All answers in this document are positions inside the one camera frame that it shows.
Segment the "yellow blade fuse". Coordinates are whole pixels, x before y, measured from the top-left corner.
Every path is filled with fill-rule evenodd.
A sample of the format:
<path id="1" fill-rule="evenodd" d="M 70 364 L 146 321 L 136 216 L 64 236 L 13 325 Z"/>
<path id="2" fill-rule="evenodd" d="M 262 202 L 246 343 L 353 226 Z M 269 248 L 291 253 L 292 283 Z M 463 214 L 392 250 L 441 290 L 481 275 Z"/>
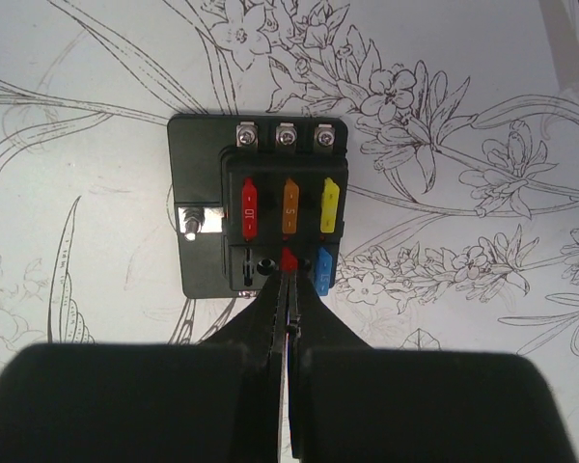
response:
<path id="1" fill-rule="evenodd" d="M 322 233 L 335 231 L 340 195 L 340 186 L 331 177 L 327 177 L 323 182 L 320 204 L 319 228 Z"/>

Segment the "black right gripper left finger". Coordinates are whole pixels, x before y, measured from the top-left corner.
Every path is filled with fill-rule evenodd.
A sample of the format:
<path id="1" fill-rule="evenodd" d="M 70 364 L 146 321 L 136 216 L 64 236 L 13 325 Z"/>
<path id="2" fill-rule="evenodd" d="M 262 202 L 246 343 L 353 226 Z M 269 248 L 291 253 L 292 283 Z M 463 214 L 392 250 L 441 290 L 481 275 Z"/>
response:
<path id="1" fill-rule="evenodd" d="M 198 344 L 37 343 L 0 377 L 0 462 L 275 462 L 283 321 L 275 272 Z"/>

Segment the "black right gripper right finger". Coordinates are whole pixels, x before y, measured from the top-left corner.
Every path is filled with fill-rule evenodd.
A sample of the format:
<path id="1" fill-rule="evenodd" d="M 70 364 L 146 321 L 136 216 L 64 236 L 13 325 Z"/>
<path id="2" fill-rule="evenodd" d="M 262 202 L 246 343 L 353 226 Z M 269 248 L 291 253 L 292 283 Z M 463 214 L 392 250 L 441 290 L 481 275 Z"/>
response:
<path id="1" fill-rule="evenodd" d="M 374 348 L 288 278 L 289 429 L 303 462 L 571 462 L 539 369 L 510 353 Z"/>

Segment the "red blade fuse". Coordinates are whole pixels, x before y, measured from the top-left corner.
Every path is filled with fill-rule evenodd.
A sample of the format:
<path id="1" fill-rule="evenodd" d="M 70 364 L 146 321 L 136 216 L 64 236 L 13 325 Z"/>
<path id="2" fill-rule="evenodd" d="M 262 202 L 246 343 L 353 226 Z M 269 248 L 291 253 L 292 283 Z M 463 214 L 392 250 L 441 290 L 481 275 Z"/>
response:
<path id="1" fill-rule="evenodd" d="M 288 247 L 282 249 L 280 268 L 286 273 L 291 273 L 298 269 L 298 258 Z"/>
<path id="2" fill-rule="evenodd" d="M 254 181 L 248 177 L 241 190 L 242 236 L 252 240 L 258 234 L 258 190 Z"/>

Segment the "black fuse box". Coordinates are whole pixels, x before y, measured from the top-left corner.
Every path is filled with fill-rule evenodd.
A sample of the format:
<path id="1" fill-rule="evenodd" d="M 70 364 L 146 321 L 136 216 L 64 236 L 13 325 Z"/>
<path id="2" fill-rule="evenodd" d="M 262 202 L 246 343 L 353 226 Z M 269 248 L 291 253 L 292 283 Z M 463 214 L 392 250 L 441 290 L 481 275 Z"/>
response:
<path id="1" fill-rule="evenodd" d="M 179 265 L 191 299 L 231 298 L 262 288 L 291 249 L 314 282 L 317 249 L 335 261 L 348 186 L 348 129 L 338 118 L 186 115 L 167 125 Z M 241 190 L 258 190 L 258 234 L 242 236 Z M 341 189 L 333 233 L 320 231 L 323 182 Z M 282 233 L 286 180 L 299 186 L 297 231 Z"/>

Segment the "orange blade fuse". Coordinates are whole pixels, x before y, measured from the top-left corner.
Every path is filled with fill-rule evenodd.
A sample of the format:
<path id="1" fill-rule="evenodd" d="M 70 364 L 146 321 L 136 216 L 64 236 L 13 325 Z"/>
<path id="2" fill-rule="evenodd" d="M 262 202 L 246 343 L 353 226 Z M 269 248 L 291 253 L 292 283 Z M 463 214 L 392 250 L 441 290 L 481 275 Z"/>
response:
<path id="1" fill-rule="evenodd" d="M 288 178 L 284 185 L 282 209 L 282 233 L 295 234 L 299 207 L 299 186 Z"/>

